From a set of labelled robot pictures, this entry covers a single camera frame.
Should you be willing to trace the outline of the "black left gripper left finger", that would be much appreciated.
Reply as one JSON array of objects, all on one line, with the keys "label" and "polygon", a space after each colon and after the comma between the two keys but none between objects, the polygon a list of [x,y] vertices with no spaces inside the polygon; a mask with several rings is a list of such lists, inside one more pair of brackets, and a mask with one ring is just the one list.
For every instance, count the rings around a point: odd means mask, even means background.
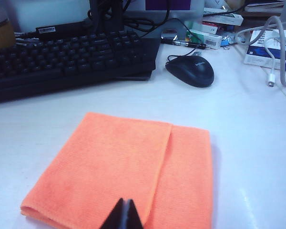
[{"label": "black left gripper left finger", "polygon": [[102,229],[123,229],[125,228],[124,222],[125,214],[125,201],[120,198],[115,204],[114,208],[102,224]]}]

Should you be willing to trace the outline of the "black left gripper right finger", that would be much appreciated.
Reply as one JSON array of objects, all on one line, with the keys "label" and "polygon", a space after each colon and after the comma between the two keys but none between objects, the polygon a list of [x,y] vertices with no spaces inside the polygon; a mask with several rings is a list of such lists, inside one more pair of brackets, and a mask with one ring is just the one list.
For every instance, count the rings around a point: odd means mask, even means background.
[{"label": "black left gripper right finger", "polygon": [[127,201],[127,207],[127,229],[143,229],[143,224],[132,199]]}]

